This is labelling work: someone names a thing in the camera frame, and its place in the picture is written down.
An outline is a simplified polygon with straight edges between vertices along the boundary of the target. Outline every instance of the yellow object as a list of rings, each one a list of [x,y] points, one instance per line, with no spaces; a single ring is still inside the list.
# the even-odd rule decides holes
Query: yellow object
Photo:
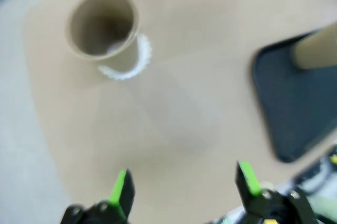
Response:
[[[333,163],[334,165],[337,165],[337,155],[334,154],[330,157],[331,163]]]
[[[263,224],[277,224],[276,220],[264,220]]]

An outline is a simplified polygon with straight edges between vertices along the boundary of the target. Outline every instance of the black tray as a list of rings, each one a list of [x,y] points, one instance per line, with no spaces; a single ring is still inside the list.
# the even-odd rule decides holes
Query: black tray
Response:
[[[337,67],[300,70],[292,46],[312,33],[261,49],[253,79],[277,157],[293,162],[337,126]]]

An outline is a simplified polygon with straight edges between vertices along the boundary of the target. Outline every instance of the beige tabletop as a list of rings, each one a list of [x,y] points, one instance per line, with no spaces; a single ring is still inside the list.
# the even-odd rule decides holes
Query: beige tabletop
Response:
[[[255,52],[333,22],[337,0],[135,0],[152,62],[108,80],[72,55],[65,22],[80,0],[45,0],[24,25],[39,123],[72,202],[110,194],[121,169],[136,184],[131,222],[201,223],[240,205],[235,162],[285,182],[251,82]]]

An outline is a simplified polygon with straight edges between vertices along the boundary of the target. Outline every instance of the beige cup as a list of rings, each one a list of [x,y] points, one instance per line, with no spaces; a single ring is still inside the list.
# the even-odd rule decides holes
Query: beige cup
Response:
[[[293,61],[301,69],[337,66],[337,22],[297,42]]]
[[[139,17],[131,0],[83,0],[67,23],[74,55],[118,72],[137,62]]]

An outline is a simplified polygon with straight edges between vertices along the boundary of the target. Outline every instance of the green tape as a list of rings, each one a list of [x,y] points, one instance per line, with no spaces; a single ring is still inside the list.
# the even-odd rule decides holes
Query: green tape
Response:
[[[112,207],[115,207],[117,209],[117,211],[120,215],[120,218],[122,220],[126,220],[125,213],[124,213],[124,211],[121,207],[121,204],[120,204],[120,198],[121,198],[122,190],[123,190],[123,187],[124,187],[125,176],[126,176],[126,170],[121,171],[118,178],[117,178],[117,181],[115,183],[115,186],[112,190],[112,193],[111,193],[111,196],[110,196],[110,199],[109,199],[109,204]]]
[[[261,188],[259,181],[257,180],[255,176],[255,173],[251,165],[247,161],[239,162],[239,165],[240,165],[241,170],[243,171],[243,175],[247,182],[249,192],[254,196],[258,196],[261,193],[262,188]]]

